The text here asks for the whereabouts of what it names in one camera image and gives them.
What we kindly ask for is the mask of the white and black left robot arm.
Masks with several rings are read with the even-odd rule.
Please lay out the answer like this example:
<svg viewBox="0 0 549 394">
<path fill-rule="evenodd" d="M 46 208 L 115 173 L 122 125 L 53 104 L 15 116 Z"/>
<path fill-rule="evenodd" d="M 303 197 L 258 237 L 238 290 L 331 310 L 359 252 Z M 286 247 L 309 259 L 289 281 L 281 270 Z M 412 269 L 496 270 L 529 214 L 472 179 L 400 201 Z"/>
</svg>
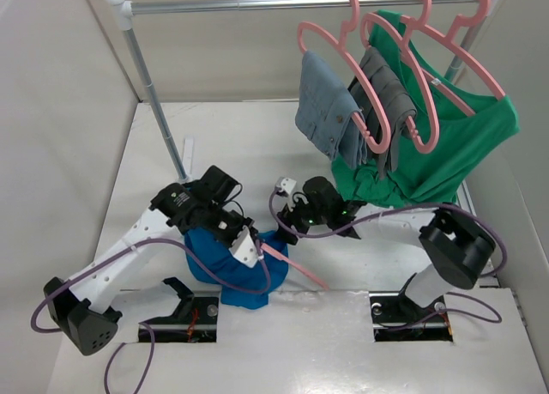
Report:
<svg viewBox="0 0 549 394">
<path fill-rule="evenodd" d="M 44 286 L 51 319 L 82 355 L 97 353 L 115 336 L 122 313 L 112 301 L 122 285 L 158 254 L 159 245 L 183 248 L 184 235 L 201 228 L 237 262 L 256 266 L 261 256 L 254 221 L 225 208 L 238 185 L 217 166 L 198 180 L 169 184 L 106 254 L 70 278 L 54 276 Z"/>
</svg>

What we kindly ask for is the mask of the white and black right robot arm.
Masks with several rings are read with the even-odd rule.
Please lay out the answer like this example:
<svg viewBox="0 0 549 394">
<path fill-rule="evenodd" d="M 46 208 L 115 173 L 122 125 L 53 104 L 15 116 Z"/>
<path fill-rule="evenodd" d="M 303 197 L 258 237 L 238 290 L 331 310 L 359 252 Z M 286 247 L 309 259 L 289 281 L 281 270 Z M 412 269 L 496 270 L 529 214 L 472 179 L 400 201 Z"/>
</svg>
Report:
<svg viewBox="0 0 549 394">
<path fill-rule="evenodd" d="M 442 297 L 455 288 L 473 288 L 496 248 L 494 235 L 474 215 L 453 204 L 428 206 L 431 219 L 419 226 L 414 220 L 418 207 L 366 214 L 364 202 L 343 199 L 322 176 L 303 185 L 280 178 L 270 196 L 286 200 L 281 210 L 271 214 L 278 224 L 278 237 L 289 245 L 313 239 L 311 228 L 325 226 L 326 237 L 382 239 L 425 252 L 430 263 L 407 279 L 397 294 L 372 298 L 371 312 L 384 324 L 412 323 L 441 312 Z"/>
</svg>

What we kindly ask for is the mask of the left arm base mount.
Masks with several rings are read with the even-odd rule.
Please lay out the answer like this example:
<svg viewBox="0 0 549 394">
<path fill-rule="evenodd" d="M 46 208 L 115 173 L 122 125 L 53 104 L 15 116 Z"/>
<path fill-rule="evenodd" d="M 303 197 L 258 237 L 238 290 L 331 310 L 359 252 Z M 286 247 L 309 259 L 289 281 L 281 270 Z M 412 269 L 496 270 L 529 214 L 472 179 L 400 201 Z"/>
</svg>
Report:
<svg viewBox="0 0 549 394">
<path fill-rule="evenodd" d="M 154 332 L 156 342 L 211 343 L 217 341 L 220 293 L 191 291 L 176 277 L 163 284 L 177 296 L 177 305 L 166 315 L 144 323 Z"/>
</svg>

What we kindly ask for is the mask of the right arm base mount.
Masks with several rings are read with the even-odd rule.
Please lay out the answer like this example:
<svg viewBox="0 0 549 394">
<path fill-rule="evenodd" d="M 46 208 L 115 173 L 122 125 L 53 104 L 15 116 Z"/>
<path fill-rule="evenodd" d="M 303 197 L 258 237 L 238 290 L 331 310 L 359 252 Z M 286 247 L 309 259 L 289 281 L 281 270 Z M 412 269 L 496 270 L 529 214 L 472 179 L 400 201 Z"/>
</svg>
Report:
<svg viewBox="0 0 549 394">
<path fill-rule="evenodd" d="M 443 296 L 421 308 L 397 292 L 370 293 L 373 336 L 376 342 L 452 342 Z"/>
</svg>

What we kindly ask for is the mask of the blue t shirt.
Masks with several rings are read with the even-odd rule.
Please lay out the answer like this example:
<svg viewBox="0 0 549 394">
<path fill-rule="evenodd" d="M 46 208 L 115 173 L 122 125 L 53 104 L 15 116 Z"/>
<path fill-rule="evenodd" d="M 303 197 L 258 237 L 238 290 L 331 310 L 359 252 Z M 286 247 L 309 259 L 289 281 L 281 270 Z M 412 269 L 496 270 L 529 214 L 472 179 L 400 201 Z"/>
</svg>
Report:
<svg viewBox="0 0 549 394">
<path fill-rule="evenodd" d="M 209 269 L 209 272 L 205 272 L 191 256 L 186 257 L 190 272 L 198 281 L 217 284 L 219 280 L 223 280 L 238 287 L 237 290 L 227 286 L 222 287 L 220 300 L 225 305 L 240 306 L 250 310 L 266 306 L 269 293 L 254 294 L 253 292 L 266 287 L 270 292 L 274 291 L 284 282 L 288 273 L 288 263 L 267 254 L 265 263 L 271 278 L 271 283 L 268 285 L 260 264 L 253 268 L 241 264 L 222 244 L 214 240 L 211 233 L 203 229 L 186 233 L 184 243 Z"/>
</svg>

